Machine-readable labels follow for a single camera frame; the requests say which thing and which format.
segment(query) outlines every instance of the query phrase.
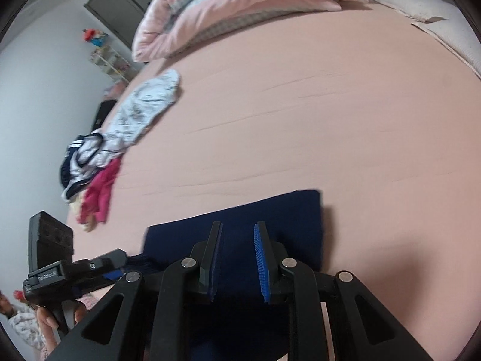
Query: hand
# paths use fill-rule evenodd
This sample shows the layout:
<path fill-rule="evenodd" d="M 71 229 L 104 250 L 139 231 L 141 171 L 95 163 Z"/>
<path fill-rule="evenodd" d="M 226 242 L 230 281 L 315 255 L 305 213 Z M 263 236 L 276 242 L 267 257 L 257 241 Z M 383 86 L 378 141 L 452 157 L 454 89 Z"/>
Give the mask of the hand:
<path fill-rule="evenodd" d="M 87 313 L 87 308 L 82 303 L 78 303 L 78 307 L 74 313 L 75 324 L 80 322 Z M 47 352 L 50 354 L 57 347 L 57 341 L 55 340 L 54 329 L 58 328 L 58 323 L 54 316 L 44 307 L 37 309 L 37 320 L 40 330 L 45 338 L 45 346 Z"/>

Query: shelf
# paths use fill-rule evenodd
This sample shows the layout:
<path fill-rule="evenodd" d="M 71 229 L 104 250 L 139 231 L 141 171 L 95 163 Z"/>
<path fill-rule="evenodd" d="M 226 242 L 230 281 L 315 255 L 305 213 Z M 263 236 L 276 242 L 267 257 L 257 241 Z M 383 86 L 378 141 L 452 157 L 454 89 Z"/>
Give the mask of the shelf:
<path fill-rule="evenodd" d="M 121 79 L 130 83 L 138 73 L 125 58 L 108 45 L 96 48 L 90 55 L 90 61 L 113 80 Z"/>

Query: metal screw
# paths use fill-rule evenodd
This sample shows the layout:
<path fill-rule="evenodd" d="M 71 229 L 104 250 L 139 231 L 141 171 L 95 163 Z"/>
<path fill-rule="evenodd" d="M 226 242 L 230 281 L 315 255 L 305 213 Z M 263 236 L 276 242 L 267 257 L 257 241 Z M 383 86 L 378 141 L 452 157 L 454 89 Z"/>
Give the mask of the metal screw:
<path fill-rule="evenodd" d="M 125 275 L 125 280 L 127 282 L 135 282 L 135 281 L 138 281 L 140 278 L 140 274 L 136 271 L 131 271 L 131 272 L 128 272 L 126 275 Z"/>
<path fill-rule="evenodd" d="M 282 260 L 282 265 L 284 267 L 296 267 L 297 261 L 294 258 L 285 258 Z"/>
<path fill-rule="evenodd" d="M 348 271 L 341 271 L 338 277 L 342 282 L 351 282 L 353 280 L 353 275 Z"/>
<path fill-rule="evenodd" d="M 188 269 L 189 267 L 194 267 L 197 261 L 194 258 L 185 258 L 182 259 L 182 262 L 180 263 L 182 267 L 185 267 Z"/>

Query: patterned clothing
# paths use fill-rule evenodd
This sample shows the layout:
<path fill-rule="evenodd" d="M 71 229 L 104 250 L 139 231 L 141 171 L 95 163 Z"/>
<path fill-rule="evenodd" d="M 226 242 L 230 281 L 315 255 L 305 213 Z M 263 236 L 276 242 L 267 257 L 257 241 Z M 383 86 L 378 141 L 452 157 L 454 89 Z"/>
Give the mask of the patterned clothing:
<path fill-rule="evenodd" d="M 15 309 L 17 314 L 8 319 L 10 326 L 27 345 L 37 350 L 42 349 L 45 341 L 40 332 L 35 311 L 24 304 L 15 306 Z"/>
<path fill-rule="evenodd" d="M 140 84 L 119 107 L 105 132 L 97 129 L 69 145 L 61 168 L 64 200 L 70 202 L 111 160 L 136 143 L 153 119 L 177 100 L 179 81 L 179 73 L 169 69 Z"/>

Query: toy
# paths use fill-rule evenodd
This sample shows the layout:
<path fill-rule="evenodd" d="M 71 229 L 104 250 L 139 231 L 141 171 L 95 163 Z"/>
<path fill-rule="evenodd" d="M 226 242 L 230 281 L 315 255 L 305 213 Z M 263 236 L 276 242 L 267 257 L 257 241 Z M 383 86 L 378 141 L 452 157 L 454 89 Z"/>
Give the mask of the toy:
<path fill-rule="evenodd" d="M 14 291 L 14 299 L 17 301 L 20 301 L 22 304 L 27 305 L 28 307 L 32 308 L 33 310 L 37 310 L 37 306 L 31 304 L 28 302 L 28 300 L 25 298 L 25 294 L 23 293 L 23 290 L 16 290 Z"/>
<path fill-rule="evenodd" d="M 107 37 L 108 35 L 101 30 L 95 30 L 93 28 L 84 30 L 84 40 L 100 48 L 104 45 Z"/>

